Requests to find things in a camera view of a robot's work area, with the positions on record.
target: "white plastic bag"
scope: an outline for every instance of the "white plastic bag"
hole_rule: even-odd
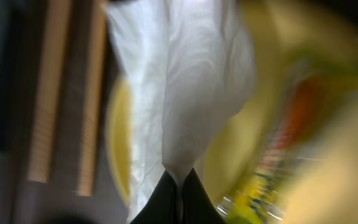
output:
[[[219,127],[250,97],[253,50],[234,0],[128,1],[111,3],[107,13],[132,94],[131,221],[162,164],[181,186]]]

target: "wooden handle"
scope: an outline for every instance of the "wooden handle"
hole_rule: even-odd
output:
[[[27,178],[48,182],[71,0],[49,0]]]
[[[81,137],[80,172],[77,194],[91,196],[93,191],[95,156],[98,139],[98,118],[103,79],[106,20],[102,9],[105,0],[93,0],[91,37],[88,44],[85,103]]]

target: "white fabric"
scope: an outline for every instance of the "white fabric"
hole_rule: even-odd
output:
[[[106,11],[132,94],[131,221],[164,166],[180,185],[242,108],[254,87],[254,63],[234,0],[129,1]]]

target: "wooden slat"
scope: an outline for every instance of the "wooden slat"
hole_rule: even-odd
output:
[[[93,191],[98,118],[106,47],[106,18],[102,9],[105,0],[93,0],[91,33],[88,44],[85,103],[81,136],[80,171],[77,194],[91,196]]]
[[[27,178],[46,183],[50,173],[53,137],[71,0],[49,0],[39,70],[34,125]]]

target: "wooden stick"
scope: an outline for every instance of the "wooden stick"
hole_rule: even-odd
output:
[[[70,12],[71,0],[48,1],[27,176],[43,183],[50,172]]]
[[[102,9],[105,0],[93,0],[91,37],[88,45],[85,103],[81,139],[80,172],[77,194],[91,196],[93,191],[95,156],[98,139],[98,118],[106,47],[106,22]]]

